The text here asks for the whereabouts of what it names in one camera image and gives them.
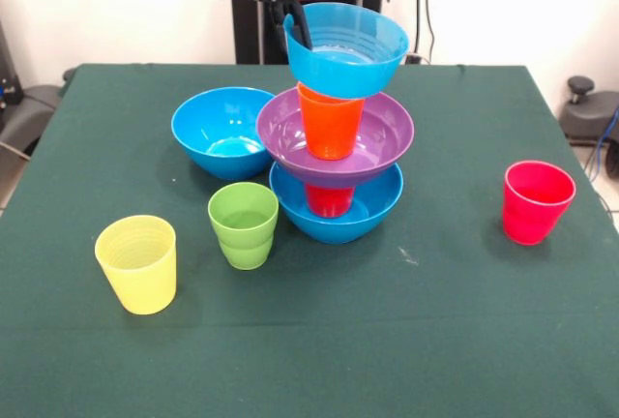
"stacked bowls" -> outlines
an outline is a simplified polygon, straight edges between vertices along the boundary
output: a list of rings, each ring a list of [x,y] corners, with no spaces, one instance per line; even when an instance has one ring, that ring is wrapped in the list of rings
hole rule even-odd
[[[329,244],[361,237],[398,202],[395,164],[410,147],[413,121],[380,91],[408,48],[387,17],[346,4],[304,6],[312,49],[284,21],[288,60],[299,83],[270,100],[256,128],[276,160],[271,189],[288,218]]]

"plastic cup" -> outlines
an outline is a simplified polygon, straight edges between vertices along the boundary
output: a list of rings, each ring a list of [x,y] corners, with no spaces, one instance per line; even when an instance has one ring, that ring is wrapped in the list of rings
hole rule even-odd
[[[505,172],[503,227],[523,246],[542,242],[570,207],[574,179],[563,169],[535,160],[512,164]]]
[[[112,223],[95,243],[95,256],[120,303],[132,314],[154,314],[176,294],[176,234],[158,217]]]
[[[345,214],[352,205],[355,188],[328,189],[305,185],[308,207],[323,218],[336,218]]]
[[[209,200],[208,213],[221,251],[239,270],[262,266],[273,245],[280,205],[269,189],[256,183],[234,183]]]
[[[352,154],[364,109],[364,99],[336,99],[297,84],[308,151],[322,160]]]

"pink cup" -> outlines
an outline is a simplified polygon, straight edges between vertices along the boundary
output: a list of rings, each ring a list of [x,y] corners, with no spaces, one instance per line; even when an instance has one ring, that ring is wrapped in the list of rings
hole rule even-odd
[[[570,207],[576,194],[574,179],[563,169],[526,160],[505,172],[503,228],[523,246],[542,242]]]

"purple bowl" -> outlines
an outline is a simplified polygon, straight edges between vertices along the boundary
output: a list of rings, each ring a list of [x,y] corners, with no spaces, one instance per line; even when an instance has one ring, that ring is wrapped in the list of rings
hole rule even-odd
[[[406,109],[382,92],[366,99],[353,153],[342,160],[320,160],[306,148],[296,88],[269,101],[258,115],[258,136],[290,174],[323,188],[352,188],[394,164],[413,142],[415,128]]]

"wheel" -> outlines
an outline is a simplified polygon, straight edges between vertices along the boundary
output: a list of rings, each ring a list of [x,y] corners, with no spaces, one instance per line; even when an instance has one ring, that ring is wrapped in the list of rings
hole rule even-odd
[[[619,143],[610,141],[606,152],[606,174],[610,179],[619,179]]]

